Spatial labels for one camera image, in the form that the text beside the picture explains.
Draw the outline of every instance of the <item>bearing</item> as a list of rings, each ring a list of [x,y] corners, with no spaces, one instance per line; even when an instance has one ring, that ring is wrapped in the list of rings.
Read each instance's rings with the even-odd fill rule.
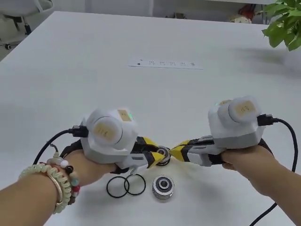
[[[157,152],[159,154],[164,155],[164,159],[159,162],[157,164],[157,166],[166,166],[169,162],[170,162],[170,153],[169,153],[170,149],[168,147],[164,147],[164,146],[159,146],[159,149],[157,150]]]
[[[152,191],[158,199],[169,199],[174,193],[174,182],[164,175],[158,176],[152,183]]]

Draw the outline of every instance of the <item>hand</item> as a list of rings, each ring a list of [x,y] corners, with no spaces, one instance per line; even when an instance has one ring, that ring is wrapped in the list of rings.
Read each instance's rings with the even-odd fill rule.
[[[238,171],[246,177],[261,194],[268,195],[269,187],[277,179],[277,169],[281,165],[274,156],[259,145],[222,153],[223,167]]]
[[[80,186],[86,186],[99,180],[104,174],[113,172],[115,164],[97,164],[88,160],[83,150],[76,150],[65,157],[79,176]]]

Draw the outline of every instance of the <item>black rubber o-ring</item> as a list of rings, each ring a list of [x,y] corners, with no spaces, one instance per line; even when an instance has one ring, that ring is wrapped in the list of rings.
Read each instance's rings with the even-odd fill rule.
[[[112,195],[110,192],[109,192],[109,183],[113,180],[113,179],[116,179],[116,178],[123,178],[124,179],[124,189],[126,190],[126,192],[123,194],[123,195],[121,195],[121,196],[114,196],[114,195]],[[128,190],[130,189],[130,183],[129,183],[129,181],[127,180],[127,178],[125,178],[125,177],[122,177],[122,176],[116,176],[116,177],[113,177],[113,178],[111,178],[109,181],[108,181],[108,183],[107,183],[107,193],[108,193],[108,195],[109,196],[111,196],[112,198],[115,198],[115,199],[119,199],[119,198],[122,198],[122,197],[124,197],[127,193],[128,193]]]
[[[128,186],[128,189],[127,189],[127,187],[126,187],[126,181],[127,181],[127,184],[129,185],[129,181],[128,181],[127,179],[128,179],[129,177],[131,177],[131,176],[139,176],[139,177],[142,178],[142,180],[143,180],[143,182],[144,182],[144,188],[143,188],[143,190],[142,190],[141,192],[136,193],[136,194],[131,193],[131,192],[129,191],[129,190],[130,190],[130,186]],[[124,189],[127,190],[127,193],[130,194],[130,195],[132,195],[132,196],[138,196],[138,195],[141,195],[141,194],[145,191],[145,189],[146,189],[146,181],[145,181],[144,177],[142,177],[140,174],[130,174],[130,175],[128,175],[128,176],[126,177],[126,180],[124,181]]]

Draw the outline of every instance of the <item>gold bangle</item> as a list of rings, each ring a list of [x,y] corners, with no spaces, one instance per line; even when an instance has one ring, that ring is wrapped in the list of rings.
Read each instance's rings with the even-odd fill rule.
[[[47,175],[50,180],[54,183],[56,189],[57,189],[57,192],[58,192],[58,201],[56,202],[55,206],[59,206],[63,203],[63,191],[62,191],[62,188],[60,186],[60,184],[53,178],[53,176],[51,175]]]

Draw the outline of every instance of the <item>power strip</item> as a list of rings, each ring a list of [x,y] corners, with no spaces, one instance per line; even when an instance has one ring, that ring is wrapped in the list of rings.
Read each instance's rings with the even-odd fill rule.
[[[177,68],[177,69],[199,69],[203,68],[197,62],[191,61],[173,61],[173,60],[132,60],[129,63],[131,67],[157,67],[157,68]]]

